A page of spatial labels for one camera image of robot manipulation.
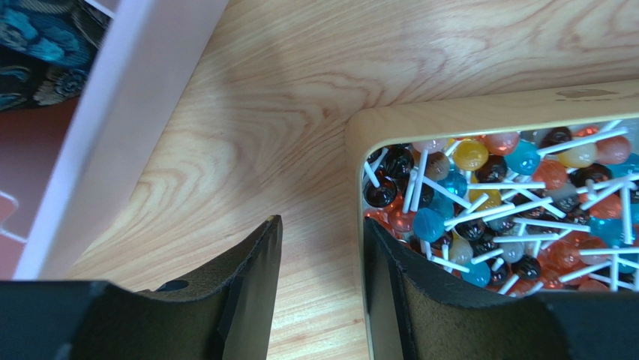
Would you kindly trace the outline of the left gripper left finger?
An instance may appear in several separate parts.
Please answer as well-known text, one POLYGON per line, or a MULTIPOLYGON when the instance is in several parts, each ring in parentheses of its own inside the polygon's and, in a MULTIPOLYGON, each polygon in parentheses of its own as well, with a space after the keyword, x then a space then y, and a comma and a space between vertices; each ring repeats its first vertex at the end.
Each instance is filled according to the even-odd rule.
POLYGON ((156 290, 101 288, 76 359, 264 359, 281 266, 273 215, 231 249, 156 290))

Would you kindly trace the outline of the gold tin of lollipops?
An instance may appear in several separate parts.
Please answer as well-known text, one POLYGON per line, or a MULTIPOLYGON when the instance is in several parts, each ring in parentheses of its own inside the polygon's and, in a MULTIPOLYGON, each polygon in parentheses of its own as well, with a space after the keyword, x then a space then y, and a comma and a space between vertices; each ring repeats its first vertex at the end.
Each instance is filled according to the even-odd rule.
POLYGON ((638 82, 438 100, 346 126, 358 217, 457 278, 543 305, 563 359, 638 357, 638 82))

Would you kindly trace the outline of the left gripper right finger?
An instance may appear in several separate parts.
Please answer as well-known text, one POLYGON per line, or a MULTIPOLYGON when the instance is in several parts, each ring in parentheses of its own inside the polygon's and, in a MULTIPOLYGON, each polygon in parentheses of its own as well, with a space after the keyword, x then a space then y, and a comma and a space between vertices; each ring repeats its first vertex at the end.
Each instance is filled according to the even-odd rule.
POLYGON ((565 357, 542 304, 473 286, 372 219, 363 222, 363 276, 372 359, 565 357))

